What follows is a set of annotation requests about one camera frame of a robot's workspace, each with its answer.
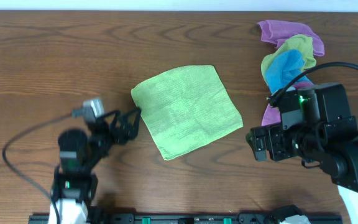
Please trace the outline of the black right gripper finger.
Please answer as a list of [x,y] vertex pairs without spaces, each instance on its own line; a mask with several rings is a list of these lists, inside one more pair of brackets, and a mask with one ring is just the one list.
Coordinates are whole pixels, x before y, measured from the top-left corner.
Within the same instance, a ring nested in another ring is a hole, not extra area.
[[267,160],[265,138],[255,139],[254,156],[257,161]]
[[254,135],[252,133],[247,133],[246,134],[246,142],[248,143],[248,145],[252,149],[252,152],[255,152],[255,145],[254,145],[253,137],[254,137]]

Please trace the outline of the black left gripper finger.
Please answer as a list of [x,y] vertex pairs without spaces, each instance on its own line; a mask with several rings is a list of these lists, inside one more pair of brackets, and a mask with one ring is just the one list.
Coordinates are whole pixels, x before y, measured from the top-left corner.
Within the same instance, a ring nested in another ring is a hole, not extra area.
[[110,133],[119,120],[119,116],[121,115],[120,110],[112,110],[101,117],[96,119],[96,129],[97,133]]
[[126,114],[119,115],[116,143],[125,145],[128,141],[134,140],[139,132],[141,109],[136,107]]

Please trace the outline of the light green microfiber cloth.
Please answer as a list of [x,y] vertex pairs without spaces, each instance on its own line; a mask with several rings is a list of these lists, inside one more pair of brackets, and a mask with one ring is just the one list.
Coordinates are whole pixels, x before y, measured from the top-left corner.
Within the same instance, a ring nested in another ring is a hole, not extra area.
[[212,65],[167,70],[136,85],[131,96],[166,161],[243,127]]

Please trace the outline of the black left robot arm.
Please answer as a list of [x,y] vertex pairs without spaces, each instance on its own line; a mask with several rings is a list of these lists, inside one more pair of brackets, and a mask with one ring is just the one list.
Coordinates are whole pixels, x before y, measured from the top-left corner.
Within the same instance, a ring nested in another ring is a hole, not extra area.
[[60,164],[51,189],[49,223],[109,223],[109,215],[91,205],[98,185],[93,168],[108,157],[115,145],[125,145],[139,132],[141,109],[122,114],[119,110],[96,114],[91,108],[73,110],[84,117],[91,132],[68,129],[58,137]]

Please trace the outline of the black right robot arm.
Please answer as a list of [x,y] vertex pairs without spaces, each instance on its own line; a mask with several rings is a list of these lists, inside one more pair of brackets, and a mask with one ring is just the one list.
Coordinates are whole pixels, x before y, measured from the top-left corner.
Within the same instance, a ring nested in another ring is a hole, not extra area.
[[358,223],[358,127],[345,88],[325,83],[286,91],[276,104],[280,122],[252,128],[246,141],[257,161],[300,157],[338,186],[352,223]]

